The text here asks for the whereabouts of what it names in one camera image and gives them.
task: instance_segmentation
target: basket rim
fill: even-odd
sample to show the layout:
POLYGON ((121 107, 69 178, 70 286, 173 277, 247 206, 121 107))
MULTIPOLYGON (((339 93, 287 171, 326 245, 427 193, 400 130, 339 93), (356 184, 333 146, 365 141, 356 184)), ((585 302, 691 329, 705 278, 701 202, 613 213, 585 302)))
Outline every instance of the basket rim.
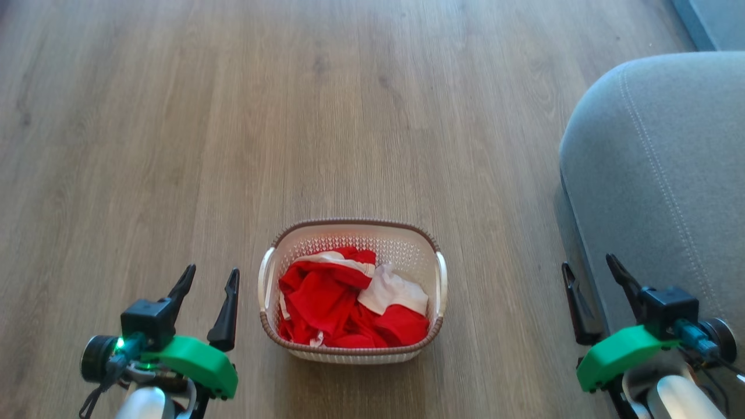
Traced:
MULTIPOLYGON (((427 240, 429 245, 432 247, 432 250, 435 253, 442 253, 440 251, 440 246, 437 244, 437 241, 434 239, 434 237, 427 232, 426 230, 423 230, 413 224, 409 223, 403 223, 403 222, 397 222, 397 221, 387 221, 382 220, 378 218, 317 218, 307 221, 300 221, 295 224, 292 224, 290 227, 285 228, 280 234, 278 234, 275 239, 272 241, 271 247, 276 248, 277 245, 282 241, 283 238, 285 238, 289 233, 298 230, 303 227, 312 227, 317 225, 329 225, 329 224, 361 224, 361 225, 372 225, 372 226, 381 226, 381 227, 395 227, 395 228, 403 228, 406 230, 411 230, 415 233, 418 233, 424 239, 427 240)), ((401 346, 401 347, 374 347, 374 348, 356 348, 356 349, 349 349, 349 348, 343 348, 343 347, 312 347, 305 344, 297 344, 295 342, 284 340, 281 336, 279 336, 274 330, 272 330, 271 326, 269 325, 269 319, 267 317, 267 313, 265 311, 260 311, 259 318, 261 320, 261 326, 264 328, 264 331, 267 333, 269 338, 274 341, 274 343, 278 344, 279 346, 288 349, 288 350, 294 350, 298 352, 305 352, 305 353, 318 353, 322 355, 338 355, 338 356, 387 356, 387 355, 399 355, 402 353, 411 353, 416 352, 418 350, 423 349, 432 341, 435 337, 440 333, 440 329, 443 326, 443 322, 445 318, 442 315, 437 316, 437 320, 434 322, 434 326, 430 328, 430 330, 427 332, 427 336, 424 337, 421 341, 408 345, 408 346, 401 346)))
POLYGON ((429 243, 429 245, 432 247, 433 251, 440 252, 440 246, 437 244, 437 240, 435 240, 434 237, 426 230, 423 230, 413 224, 397 222, 397 221, 388 221, 388 220, 383 220, 379 218, 315 218, 311 220, 300 221, 300 222, 290 225, 290 227, 285 228, 280 234, 277 234, 270 246, 272 248, 276 248, 279 242, 283 238, 285 238, 288 234, 303 227, 313 227, 317 225, 340 225, 340 224, 373 225, 373 226, 379 226, 379 227, 395 227, 395 228, 403 228, 406 230, 411 230, 415 233, 418 233, 422 237, 424 237, 429 243))
POLYGON ((432 343, 434 338, 436 338, 437 335, 440 333, 440 329, 443 327, 443 321, 445 320, 443 316, 438 316, 437 320, 434 322, 434 326, 430 328, 429 332, 427 333, 427 336, 419 341, 419 343, 399 347, 366 347, 349 349, 345 347, 312 347, 307 344, 297 344, 295 342, 286 341, 281 336, 277 335, 274 330, 272 330, 271 326, 269 325, 269 319, 267 318, 266 312, 259 313, 259 317, 261 319, 261 325, 264 327, 264 331, 267 333, 269 338, 273 340, 274 343, 285 349, 305 353, 319 353, 321 355, 343 356, 386 356, 416 352, 432 343))

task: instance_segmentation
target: white cloth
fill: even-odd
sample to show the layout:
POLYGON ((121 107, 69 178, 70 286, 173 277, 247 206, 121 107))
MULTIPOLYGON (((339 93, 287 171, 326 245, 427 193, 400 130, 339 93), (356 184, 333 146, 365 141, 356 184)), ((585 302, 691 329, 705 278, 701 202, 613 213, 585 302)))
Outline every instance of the white cloth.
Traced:
POLYGON ((327 251, 319 252, 316 254, 309 254, 307 256, 301 256, 294 260, 293 263, 299 261, 315 262, 315 263, 333 263, 335 265, 346 266, 347 268, 355 269, 365 274, 366 277, 371 277, 375 272, 375 265, 372 263, 357 262, 352 259, 344 259, 344 255, 339 252, 327 251))
POLYGON ((402 279, 393 273, 390 264, 375 268, 370 285, 357 296, 357 301, 370 311, 382 315, 385 309, 399 304, 407 309, 427 315, 429 297, 419 284, 402 279))

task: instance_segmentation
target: red clothing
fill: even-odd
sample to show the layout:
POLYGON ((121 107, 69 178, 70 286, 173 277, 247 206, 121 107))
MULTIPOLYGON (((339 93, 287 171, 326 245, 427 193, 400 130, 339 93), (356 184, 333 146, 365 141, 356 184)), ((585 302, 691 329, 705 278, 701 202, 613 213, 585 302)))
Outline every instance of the red clothing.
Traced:
POLYGON ((283 293, 279 334, 300 344, 329 347, 396 347, 427 335, 429 320, 393 304, 377 315, 360 304, 358 294, 370 284, 375 253, 356 248, 296 259, 279 280, 283 293))

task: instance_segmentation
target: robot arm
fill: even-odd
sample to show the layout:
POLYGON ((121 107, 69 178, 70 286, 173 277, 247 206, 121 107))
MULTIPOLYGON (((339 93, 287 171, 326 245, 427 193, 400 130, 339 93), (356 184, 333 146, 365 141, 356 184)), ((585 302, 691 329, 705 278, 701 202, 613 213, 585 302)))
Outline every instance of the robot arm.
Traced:
POLYGON ((98 387, 80 410, 90 419, 98 397, 115 384, 129 393, 116 419, 202 419, 210 399, 232 399, 238 387, 235 366, 225 352, 235 346, 240 272, 233 269, 226 298, 209 344, 176 335, 174 327, 196 267, 190 265, 168 297, 138 300, 121 314, 122 336, 94 336, 80 361, 80 373, 98 387), (174 402, 186 399, 186 407, 174 402))
POLYGON ((733 368, 737 348, 732 332, 719 319, 699 321, 698 299, 677 287, 662 291, 638 284, 613 255, 606 261, 623 288, 637 326, 600 340, 600 323, 578 307, 574 275, 562 266, 574 334, 592 345, 577 364, 580 387, 607 391, 622 419, 721 419, 725 416, 701 391, 679 348, 701 359, 698 366, 733 368))

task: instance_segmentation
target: sofa seam stitching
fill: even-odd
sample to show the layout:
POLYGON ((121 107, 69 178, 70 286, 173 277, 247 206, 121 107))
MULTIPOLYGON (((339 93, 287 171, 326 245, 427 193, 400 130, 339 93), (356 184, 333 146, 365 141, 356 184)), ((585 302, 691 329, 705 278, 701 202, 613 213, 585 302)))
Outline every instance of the sofa seam stitching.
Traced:
POLYGON ((682 210, 680 209, 680 205, 678 205, 677 199, 675 199, 675 194, 673 193, 673 190, 668 182, 667 176, 665 174, 665 170, 662 168, 662 164, 660 163, 659 155, 657 154, 654 148, 654 144, 652 143, 649 133, 647 132, 647 128, 644 126, 644 123, 641 120, 639 111, 636 109, 634 99, 631 96, 628 77, 627 77, 627 67, 628 65, 624 66, 621 71, 621 78, 624 82, 624 86, 626 87, 626 95, 624 96, 624 100, 627 103, 627 112, 631 116, 636 132, 639 135, 639 139, 641 140, 642 145, 644 146, 644 151, 647 154, 647 159, 649 160, 650 165, 652 166, 652 170, 653 170, 653 173, 655 174, 655 178, 657 179, 658 185, 660 189, 662 190, 662 194, 665 198, 665 203, 668 205, 668 209, 670 210, 670 213, 673 216, 673 222, 676 225, 680 240, 685 248, 686 253, 688 254, 688 261, 691 263, 691 267, 693 268, 694 275, 696 276, 698 280, 699 287, 701 288, 701 291, 703 292, 704 297, 714 304, 714 307, 717 310, 718 315, 722 317, 723 312, 721 309, 721 305, 719 304, 719 301, 716 298, 714 289, 711 286, 711 281, 709 280, 706 270, 703 264, 701 263, 700 255, 693 242, 693 238, 691 236, 690 230, 688 229, 688 225, 685 223, 685 218, 683 217, 682 210))

